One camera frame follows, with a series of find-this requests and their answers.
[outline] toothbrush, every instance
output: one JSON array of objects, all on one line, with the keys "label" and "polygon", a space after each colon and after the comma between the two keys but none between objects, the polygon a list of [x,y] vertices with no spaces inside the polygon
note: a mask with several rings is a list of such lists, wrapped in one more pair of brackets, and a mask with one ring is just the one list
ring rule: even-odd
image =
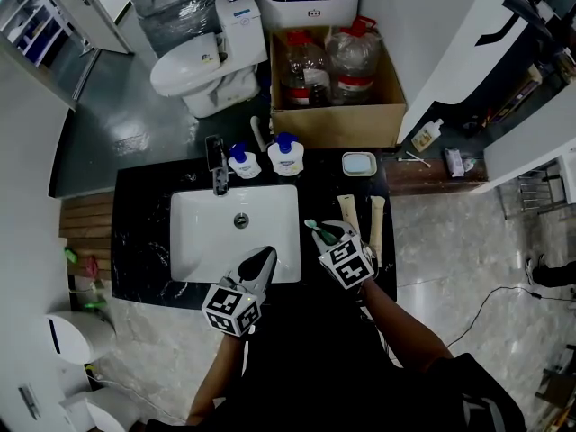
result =
[{"label": "toothbrush", "polygon": [[304,225],[312,230],[316,230],[317,232],[319,232],[320,236],[322,237],[322,240],[329,247],[332,247],[333,245],[336,245],[339,242],[336,236],[332,235],[327,230],[318,227],[318,223],[315,220],[305,220]]}]

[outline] soap dispenser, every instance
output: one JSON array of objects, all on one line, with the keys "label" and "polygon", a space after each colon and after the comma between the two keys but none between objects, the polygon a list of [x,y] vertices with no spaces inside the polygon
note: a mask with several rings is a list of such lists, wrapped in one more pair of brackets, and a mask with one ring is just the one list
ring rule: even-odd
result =
[{"label": "soap dispenser", "polygon": [[252,152],[246,152],[246,142],[234,144],[230,148],[230,154],[228,164],[241,178],[251,179],[258,176],[262,171],[256,160],[256,155]]},{"label": "soap dispenser", "polygon": [[280,176],[296,176],[304,169],[304,146],[290,133],[280,133],[268,148],[274,171]]}]

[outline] black marble countertop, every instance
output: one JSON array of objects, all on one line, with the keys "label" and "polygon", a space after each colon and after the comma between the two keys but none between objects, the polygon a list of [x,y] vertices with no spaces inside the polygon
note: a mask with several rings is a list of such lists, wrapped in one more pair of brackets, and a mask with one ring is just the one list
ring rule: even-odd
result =
[{"label": "black marble countertop", "polygon": [[[257,154],[262,173],[253,179],[230,175],[229,187],[295,185],[301,221],[301,267],[299,283],[272,284],[268,293],[297,287],[327,272],[310,229],[303,221],[341,220],[339,195],[355,196],[362,238],[370,238],[371,195],[386,199],[382,228],[382,268],[376,282],[396,299],[396,261],[392,211],[378,149],[363,149],[376,155],[378,171],[370,178],[348,177],[342,172],[345,149],[306,150],[304,171],[294,177],[274,173],[267,155]],[[206,159],[182,160],[140,166],[118,172],[112,216],[112,292],[114,297],[160,306],[200,309],[209,283],[175,282],[170,274],[170,203],[174,193],[212,189],[212,174]]]}]

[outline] bottle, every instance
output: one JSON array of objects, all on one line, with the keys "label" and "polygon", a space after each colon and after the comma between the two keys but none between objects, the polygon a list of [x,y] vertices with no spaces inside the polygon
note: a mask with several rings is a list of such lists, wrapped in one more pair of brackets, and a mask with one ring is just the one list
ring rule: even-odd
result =
[{"label": "bottle", "polygon": [[280,133],[268,148],[274,171],[280,176],[296,176],[304,169],[304,146],[290,133]]},{"label": "bottle", "polygon": [[251,179],[258,176],[262,171],[256,160],[256,155],[252,152],[246,152],[246,142],[234,144],[230,148],[230,154],[228,164],[242,179]]},{"label": "bottle", "polygon": [[440,135],[440,127],[444,124],[444,121],[438,119],[436,121],[429,121],[422,129],[412,138],[412,144],[418,152],[422,152],[428,148],[435,140],[437,140]]},{"label": "bottle", "polygon": [[382,52],[375,25],[374,19],[357,16],[352,27],[343,27],[330,36],[326,52],[334,105],[359,105],[370,100]]},{"label": "bottle", "polygon": [[281,68],[283,95],[292,108],[329,105],[330,77],[324,49],[308,31],[289,31]]}]

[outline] blue pump cap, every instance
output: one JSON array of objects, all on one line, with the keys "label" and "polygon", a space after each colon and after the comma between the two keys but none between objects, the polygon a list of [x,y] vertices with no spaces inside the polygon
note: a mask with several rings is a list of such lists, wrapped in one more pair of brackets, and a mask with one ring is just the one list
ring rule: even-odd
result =
[{"label": "blue pump cap", "polygon": [[238,163],[244,163],[246,157],[246,142],[239,142],[230,148],[230,154],[236,159]]},{"label": "blue pump cap", "polygon": [[297,140],[298,138],[290,133],[280,133],[276,138],[278,147],[283,154],[289,153],[292,150],[292,143],[296,142]]}]

